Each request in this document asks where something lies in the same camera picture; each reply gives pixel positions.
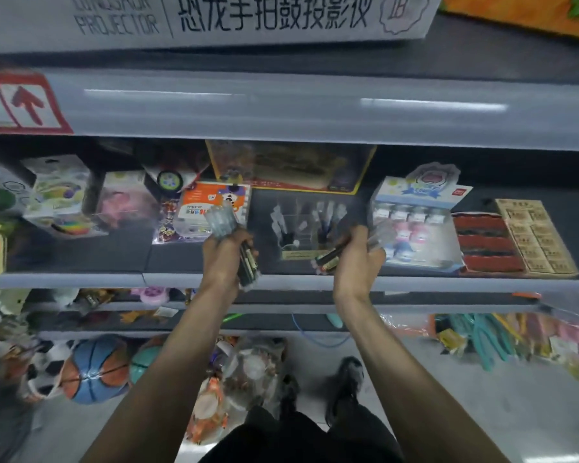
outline red bordered sign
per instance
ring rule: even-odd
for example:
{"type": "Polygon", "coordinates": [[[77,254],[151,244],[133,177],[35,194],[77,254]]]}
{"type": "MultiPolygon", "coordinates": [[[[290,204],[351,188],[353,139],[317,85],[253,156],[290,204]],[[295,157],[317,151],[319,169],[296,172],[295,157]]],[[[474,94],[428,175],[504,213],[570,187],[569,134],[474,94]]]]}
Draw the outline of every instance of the red bordered sign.
{"type": "Polygon", "coordinates": [[[45,76],[0,71],[0,133],[73,134],[45,76]]]}

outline forearm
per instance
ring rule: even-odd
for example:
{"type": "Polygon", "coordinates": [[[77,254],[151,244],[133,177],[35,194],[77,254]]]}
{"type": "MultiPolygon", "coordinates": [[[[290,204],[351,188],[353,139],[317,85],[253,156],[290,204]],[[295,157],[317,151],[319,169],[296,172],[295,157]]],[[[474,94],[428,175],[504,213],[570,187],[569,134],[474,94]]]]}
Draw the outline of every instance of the forearm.
{"type": "Polygon", "coordinates": [[[389,331],[371,303],[353,301],[343,311],[408,463],[508,461],[389,331]]]}
{"type": "Polygon", "coordinates": [[[83,462],[173,462],[226,313],[198,292],[148,371],[124,397],[83,462]]]}

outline blue cord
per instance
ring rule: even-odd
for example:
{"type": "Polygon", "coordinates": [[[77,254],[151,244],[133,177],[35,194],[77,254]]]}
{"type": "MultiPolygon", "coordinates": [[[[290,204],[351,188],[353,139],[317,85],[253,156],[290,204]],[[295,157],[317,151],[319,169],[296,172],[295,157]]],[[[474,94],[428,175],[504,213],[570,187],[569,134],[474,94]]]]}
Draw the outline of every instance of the blue cord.
{"type": "Polygon", "coordinates": [[[341,342],[337,342],[336,344],[324,344],[323,342],[319,342],[317,341],[315,338],[312,338],[311,336],[309,336],[299,325],[298,322],[296,321],[296,318],[294,317],[294,314],[291,315],[291,319],[294,321],[294,325],[296,326],[296,328],[298,328],[298,331],[301,332],[301,334],[307,338],[310,342],[313,342],[315,344],[317,344],[317,346],[320,346],[321,348],[338,348],[340,345],[344,344],[349,338],[352,337],[351,334],[347,335],[347,338],[345,338],[343,341],[341,342]]]}

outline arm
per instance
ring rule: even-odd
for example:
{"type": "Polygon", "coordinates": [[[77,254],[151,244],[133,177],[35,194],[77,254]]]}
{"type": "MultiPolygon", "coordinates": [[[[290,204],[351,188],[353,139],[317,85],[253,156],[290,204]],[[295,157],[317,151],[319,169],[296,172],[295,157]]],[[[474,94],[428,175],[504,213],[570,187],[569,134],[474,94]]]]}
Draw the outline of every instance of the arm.
{"type": "Polygon", "coordinates": [[[355,339],[388,422],[408,463],[505,463],[508,459],[463,407],[386,327],[369,300],[385,259],[367,252],[367,228],[358,226],[335,272],[339,315],[355,339]]]}
{"type": "Polygon", "coordinates": [[[244,230],[220,244],[204,243],[198,295],[163,349],[114,411],[84,463],[173,462],[193,412],[216,335],[238,295],[239,245],[244,230]]]}

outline person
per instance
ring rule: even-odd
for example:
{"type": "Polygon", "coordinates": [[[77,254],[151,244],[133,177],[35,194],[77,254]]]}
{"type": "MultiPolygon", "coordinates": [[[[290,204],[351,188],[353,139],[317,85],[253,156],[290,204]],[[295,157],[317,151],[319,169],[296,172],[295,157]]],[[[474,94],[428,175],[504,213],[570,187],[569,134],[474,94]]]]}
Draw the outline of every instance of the person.
{"type": "MultiPolygon", "coordinates": [[[[281,419],[253,408],[203,463],[241,462],[507,462],[457,401],[386,327],[369,300],[383,264],[367,250],[368,230],[356,226],[335,271],[333,296],[385,411],[394,436],[356,395],[363,366],[345,358],[336,393],[326,408],[324,432],[295,411],[296,387],[285,378],[281,419]]],[[[238,294],[239,246],[253,244],[244,230],[204,243],[198,295],[163,349],[109,418],[84,463],[173,462],[205,378],[221,322],[238,294]]]]}

